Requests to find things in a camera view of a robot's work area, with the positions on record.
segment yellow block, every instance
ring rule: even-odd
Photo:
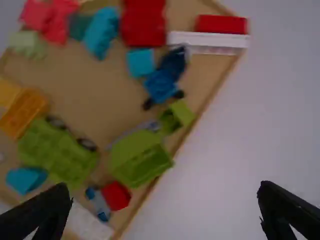
[[[0,76],[0,107],[9,108],[21,92],[21,87]]]
[[[0,129],[17,140],[35,117],[48,110],[48,100],[37,90],[26,88],[0,119]]]

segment blue toy figure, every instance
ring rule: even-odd
[[[145,77],[155,70],[153,49],[135,49],[126,54],[129,71],[134,78]]]
[[[110,41],[118,35],[119,17],[114,7],[104,7],[96,12],[85,31],[83,42],[98,60],[105,59]]]
[[[96,211],[96,216],[100,219],[100,221],[104,223],[108,222],[111,217],[111,210],[101,192],[99,190],[95,190],[93,187],[88,187],[85,190],[85,196],[93,204]]]
[[[47,172],[42,169],[20,167],[10,170],[5,182],[19,194],[26,195],[42,185],[47,176]]]
[[[177,81],[184,73],[186,65],[184,46],[170,51],[162,58],[159,68],[143,83],[150,94],[150,98],[143,103],[144,110],[149,110],[154,104],[162,104],[171,97],[176,99],[185,97],[184,91],[178,89]]]

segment wooden tray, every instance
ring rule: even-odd
[[[93,3],[84,3],[83,10],[94,8]],[[233,15],[211,0],[167,0],[166,16],[170,31],[192,31],[198,14]],[[106,169],[108,154],[104,152],[104,148],[121,133],[156,117],[166,107],[157,106],[150,111],[142,111],[141,105],[147,98],[147,93],[141,83],[128,74],[125,59],[127,50],[118,38],[112,42],[106,60],[99,62],[81,43],[70,39],[65,47],[51,45],[48,57],[43,61],[28,60],[11,54],[10,51],[6,51],[0,60],[1,74],[23,86],[41,89],[52,101],[52,113],[60,116],[72,130],[84,134],[100,147],[99,166],[82,189],[72,192],[72,195],[91,211],[92,206],[84,198],[86,186],[104,185],[112,180]],[[157,49],[156,56],[161,56],[165,50]],[[196,113],[197,120],[241,55],[191,57],[179,86],[186,92],[185,101]],[[192,128],[193,126],[182,129],[166,140],[165,145],[173,155],[177,153]],[[51,182],[46,181],[40,189],[27,197],[20,197],[7,188],[6,173],[19,165],[17,147],[2,133],[0,146],[0,151],[6,155],[6,161],[0,168],[0,192],[11,199],[11,204],[23,202],[51,186]],[[110,225],[115,230],[112,239],[121,238],[158,181],[159,178],[132,190],[130,206],[115,212],[110,220]]]

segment black wheel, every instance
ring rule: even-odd
[[[155,102],[153,99],[150,97],[148,98],[142,105],[143,110],[148,111],[150,110],[153,106],[155,105]]]
[[[45,120],[53,127],[61,130],[67,129],[67,125],[60,118],[57,118],[55,116],[47,116]]]
[[[179,90],[179,91],[177,91],[174,95],[173,95],[173,97],[175,98],[175,99],[183,99],[184,97],[185,97],[185,92],[184,91],[182,91],[182,90]]]
[[[84,147],[85,149],[91,152],[96,152],[98,150],[97,145],[89,139],[78,138],[76,141],[78,142],[79,145],[81,145],[82,147]]]

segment dark blue toy figure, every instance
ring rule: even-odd
[[[186,66],[186,48],[184,46],[171,50],[163,56],[158,69],[151,73],[143,83],[150,94],[150,98],[142,106],[145,111],[151,109],[155,104],[164,103],[171,97],[176,99],[185,97],[184,91],[178,89],[177,82]]]

